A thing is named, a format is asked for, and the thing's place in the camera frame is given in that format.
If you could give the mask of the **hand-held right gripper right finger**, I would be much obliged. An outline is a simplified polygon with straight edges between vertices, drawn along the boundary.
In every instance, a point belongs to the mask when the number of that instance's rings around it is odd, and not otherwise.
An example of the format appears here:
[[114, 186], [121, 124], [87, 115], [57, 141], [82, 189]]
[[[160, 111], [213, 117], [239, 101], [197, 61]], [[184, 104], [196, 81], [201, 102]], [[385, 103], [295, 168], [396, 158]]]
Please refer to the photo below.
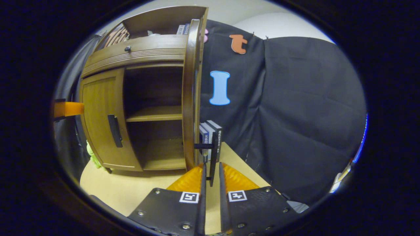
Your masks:
[[259, 187], [220, 163], [221, 229], [229, 236], [269, 236], [288, 228], [300, 214], [273, 187]]

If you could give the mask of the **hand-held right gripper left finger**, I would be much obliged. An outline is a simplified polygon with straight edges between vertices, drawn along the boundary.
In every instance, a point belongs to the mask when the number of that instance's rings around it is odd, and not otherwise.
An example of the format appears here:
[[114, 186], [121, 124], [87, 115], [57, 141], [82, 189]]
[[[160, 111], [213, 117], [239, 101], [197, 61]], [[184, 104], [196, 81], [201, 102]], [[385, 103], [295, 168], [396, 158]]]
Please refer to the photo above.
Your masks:
[[129, 219], [166, 236], [203, 236], [206, 166], [200, 164], [168, 188], [153, 188]]

